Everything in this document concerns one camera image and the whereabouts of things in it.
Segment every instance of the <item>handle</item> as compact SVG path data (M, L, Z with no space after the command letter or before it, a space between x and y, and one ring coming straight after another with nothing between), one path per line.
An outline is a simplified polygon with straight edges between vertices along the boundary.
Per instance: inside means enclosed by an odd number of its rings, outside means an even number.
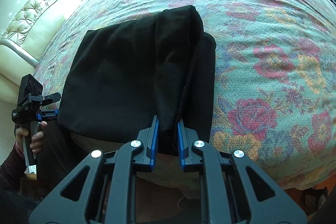
M28 122L22 125L28 130L28 136L22 136L23 151L25 154L26 166L32 166L37 164L37 155L33 153L30 148L32 142L32 136L41 130L41 123L38 121Z

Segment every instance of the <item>tufted headboard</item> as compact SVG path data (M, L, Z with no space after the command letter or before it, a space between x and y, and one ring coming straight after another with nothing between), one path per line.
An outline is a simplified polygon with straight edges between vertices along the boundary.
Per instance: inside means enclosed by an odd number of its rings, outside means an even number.
M0 99L17 101L21 77L33 73L44 50L82 0L28 0L0 39Z

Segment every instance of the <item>hand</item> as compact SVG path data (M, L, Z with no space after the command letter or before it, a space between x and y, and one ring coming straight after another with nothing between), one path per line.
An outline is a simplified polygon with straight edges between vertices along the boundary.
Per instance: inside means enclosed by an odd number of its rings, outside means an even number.
M46 122L41 122L41 127L42 130L43 128L45 128L47 126ZM33 135L31 137L31 144L30 144L30 148L32 149L33 153L38 154L42 151L43 148L43 131L39 131L37 132L35 135ZM23 128L23 127L19 127L16 130L16 143L17 143L17 148L20 150L20 152L23 154L23 145L22 145L22 136L28 136L28 130Z

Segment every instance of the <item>metal screw head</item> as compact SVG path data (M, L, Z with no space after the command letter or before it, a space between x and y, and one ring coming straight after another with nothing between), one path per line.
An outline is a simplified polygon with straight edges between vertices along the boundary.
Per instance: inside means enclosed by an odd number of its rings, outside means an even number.
M138 141L138 140L131 141L131 146L133 147L139 147L140 145L141 145L141 141Z
M91 157L93 157L93 158L99 158L100 156L101 156L101 151L100 150L93 150L92 152L91 152Z
M242 150L236 150L235 152L233 152L233 155L235 155L237 158L242 158L245 154Z
M203 147L204 146L204 142L201 140L195 141L194 142L194 146L196 147Z

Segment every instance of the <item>dark sweater sleeve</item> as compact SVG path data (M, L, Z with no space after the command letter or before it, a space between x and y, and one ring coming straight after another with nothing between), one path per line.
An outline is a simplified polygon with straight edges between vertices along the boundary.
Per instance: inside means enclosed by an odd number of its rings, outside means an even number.
M15 146L0 166L0 186L6 190L20 188L20 178L26 170L25 160L16 152Z

